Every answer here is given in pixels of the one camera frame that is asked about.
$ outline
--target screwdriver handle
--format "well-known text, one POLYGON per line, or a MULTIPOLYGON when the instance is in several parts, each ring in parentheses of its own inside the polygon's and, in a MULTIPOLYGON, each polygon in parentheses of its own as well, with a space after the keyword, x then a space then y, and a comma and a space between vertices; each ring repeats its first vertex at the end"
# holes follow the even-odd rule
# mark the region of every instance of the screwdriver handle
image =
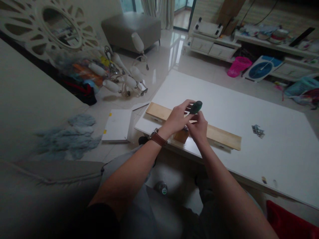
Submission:
POLYGON ((190 108, 189 113, 193 114, 193 115, 197 114, 200 111, 200 109, 202 108, 202 105, 203 105, 203 103, 201 101, 196 101, 193 104, 192 108, 190 108))

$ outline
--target window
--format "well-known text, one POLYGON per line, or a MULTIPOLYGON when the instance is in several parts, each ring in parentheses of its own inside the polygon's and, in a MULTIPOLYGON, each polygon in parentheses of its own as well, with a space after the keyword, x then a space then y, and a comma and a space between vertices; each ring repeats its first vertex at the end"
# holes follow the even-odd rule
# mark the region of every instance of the window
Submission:
POLYGON ((121 6, 124 12, 144 13, 141 0, 121 0, 121 6))

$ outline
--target bottle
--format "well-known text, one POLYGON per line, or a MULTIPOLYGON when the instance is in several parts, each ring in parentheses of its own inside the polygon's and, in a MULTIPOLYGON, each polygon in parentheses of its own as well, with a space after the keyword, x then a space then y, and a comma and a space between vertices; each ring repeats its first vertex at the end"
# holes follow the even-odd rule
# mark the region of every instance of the bottle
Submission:
POLYGON ((166 194, 167 194, 167 185, 166 185, 166 183, 165 183, 164 181, 159 181, 159 182, 155 185, 154 189, 155 189, 156 191, 158 191, 160 194, 163 194, 163 195, 166 195, 166 194))

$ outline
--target lamp shade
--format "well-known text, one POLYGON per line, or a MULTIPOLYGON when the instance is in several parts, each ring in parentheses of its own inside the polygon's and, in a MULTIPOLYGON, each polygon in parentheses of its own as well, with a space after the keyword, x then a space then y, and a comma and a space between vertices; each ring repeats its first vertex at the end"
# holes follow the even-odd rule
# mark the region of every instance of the lamp shade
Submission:
POLYGON ((131 75, 131 73, 130 73, 129 70, 125 67, 125 65, 124 65, 123 62, 121 61, 120 56, 119 56, 117 53, 113 53, 112 61, 115 62, 119 67, 123 68, 123 70, 125 71, 125 74, 131 75))
POLYGON ((109 91, 112 91, 114 93, 116 93, 120 90, 119 86, 110 80, 104 80, 103 86, 105 86, 106 89, 108 89, 109 91))
POLYGON ((100 75, 100 76, 105 75, 105 70, 102 67, 98 66, 97 64, 90 63, 89 68, 97 75, 100 75))
POLYGON ((138 52, 144 51, 144 44, 142 42, 142 39, 140 38, 140 36, 136 32, 132 33, 132 40, 133 40, 133 44, 138 52))
POLYGON ((125 78, 125 84, 128 87, 130 87, 132 89, 136 88, 136 81, 132 77, 125 75, 124 78, 125 78))
POLYGON ((136 66, 132 66, 130 68, 131 74, 134 78, 134 80, 136 80, 137 82, 141 82, 143 80, 143 76, 140 72, 140 70, 136 67, 136 66))

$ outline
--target pink trash can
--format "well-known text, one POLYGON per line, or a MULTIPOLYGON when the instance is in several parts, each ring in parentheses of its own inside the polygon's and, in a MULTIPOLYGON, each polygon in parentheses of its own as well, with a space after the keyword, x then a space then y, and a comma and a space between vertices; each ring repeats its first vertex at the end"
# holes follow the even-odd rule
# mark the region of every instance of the pink trash can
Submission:
POLYGON ((235 61, 233 62, 232 66, 227 71, 227 75, 230 77, 237 77, 240 75, 240 72, 245 70, 247 67, 250 67, 252 65, 252 62, 246 58, 238 56, 235 58, 235 61))

